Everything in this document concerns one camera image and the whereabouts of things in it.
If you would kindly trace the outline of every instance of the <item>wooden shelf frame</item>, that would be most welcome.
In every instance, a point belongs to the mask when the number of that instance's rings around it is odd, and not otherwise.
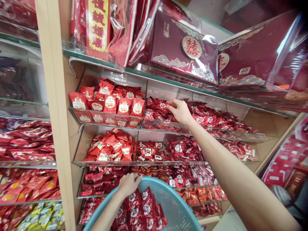
[[[35,0],[35,4],[65,227],[67,230],[76,231],[82,229],[76,225],[82,200],[75,199],[82,171],[72,164],[72,160],[80,134],[79,126],[68,110],[68,92],[76,90],[85,64],[80,63],[73,73],[68,57],[64,56],[62,51],[62,40],[70,39],[71,0]],[[297,120],[294,122],[293,118],[285,119],[280,115],[255,109],[254,112],[257,112],[257,117],[248,113],[244,121],[255,123],[257,127],[262,126],[267,131],[266,134],[277,137],[256,144],[261,162],[251,163],[249,168],[257,173],[272,156],[281,139],[286,136],[288,128],[293,127]],[[223,204],[223,212],[225,213],[229,207],[230,203],[226,201]],[[200,224],[208,224],[213,229],[220,218],[221,216],[205,218],[200,220]]]

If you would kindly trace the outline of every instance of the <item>shelf bracket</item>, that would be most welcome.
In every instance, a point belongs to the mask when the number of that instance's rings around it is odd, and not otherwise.
[[[80,125],[80,127],[79,127],[79,130],[78,130],[77,134],[79,134],[79,133],[82,131],[83,126],[84,126],[84,124]]]

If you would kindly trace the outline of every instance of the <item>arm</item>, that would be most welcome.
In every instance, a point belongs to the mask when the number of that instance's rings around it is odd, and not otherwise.
[[[220,186],[247,230],[300,230],[300,225],[269,188],[238,158],[204,130],[184,101],[167,106],[198,142]]]
[[[124,175],[119,183],[118,191],[112,196],[110,202],[93,225],[91,231],[109,231],[116,217],[116,214],[122,205],[124,199],[130,196],[138,187],[142,176],[138,177],[137,173]]]

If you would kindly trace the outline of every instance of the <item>hand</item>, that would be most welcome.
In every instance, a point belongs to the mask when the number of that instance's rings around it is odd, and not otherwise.
[[[137,173],[129,173],[124,175],[120,180],[117,193],[124,200],[126,197],[132,195],[133,192],[136,191],[141,180],[142,176],[138,176]]]
[[[174,108],[170,105],[166,105],[166,108],[169,111],[172,112],[175,119],[179,123],[187,126],[189,123],[194,121],[192,115],[190,114],[188,106],[184,101],[181,101],[181,100],[178,100],[178,99],[172,99],[172,100],[167,101],[166,103],[169,103],[169,104],[172,104],[172,105],[175,106],[175,108]]]

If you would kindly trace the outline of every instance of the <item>plastic basket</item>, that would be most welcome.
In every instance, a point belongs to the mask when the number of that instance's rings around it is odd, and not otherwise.
[[[168,184],[153,177],[144,176],[138,188],[142,193],[150,186],[151,192],[155,195],[158,204],[161,204],[164,216],[168,221],[168,225],[164,230],[200,230],[202,228],[197,221],[195,215],[188,207],[182,197]],[[90,231],[94,223],[97,221],[112,195],[118,190],[116,187],[97,207],[90,220],[84,227],[83,231]]]

